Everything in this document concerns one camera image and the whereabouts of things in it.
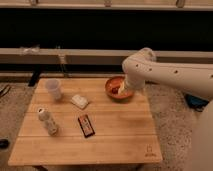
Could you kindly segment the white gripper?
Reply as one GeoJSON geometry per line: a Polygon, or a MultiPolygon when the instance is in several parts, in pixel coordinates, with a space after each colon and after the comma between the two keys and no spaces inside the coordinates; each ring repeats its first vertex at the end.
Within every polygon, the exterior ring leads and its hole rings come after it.
{"type": "Polygon", "coordinates": [[[124,81],[120,84],[120,87],[118,89],[118,94],[121,94],[125,88],[129,90],[141,90],[145,86],[145,81],[143,79],[131,76],[131,75],[125,75],[124,81]]]}

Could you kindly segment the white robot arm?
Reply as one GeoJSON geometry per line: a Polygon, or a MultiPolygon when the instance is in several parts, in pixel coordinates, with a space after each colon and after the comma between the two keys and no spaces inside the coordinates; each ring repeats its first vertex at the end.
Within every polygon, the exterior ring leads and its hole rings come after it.
{"type": "Polygon", "coordinates": [[[183,171],[213,171],[213,64],[160,63],[150,48],[122,62],[124,88],[140,90],[146,81],[174,87],[208,101],[191,138],[183,171]]]}

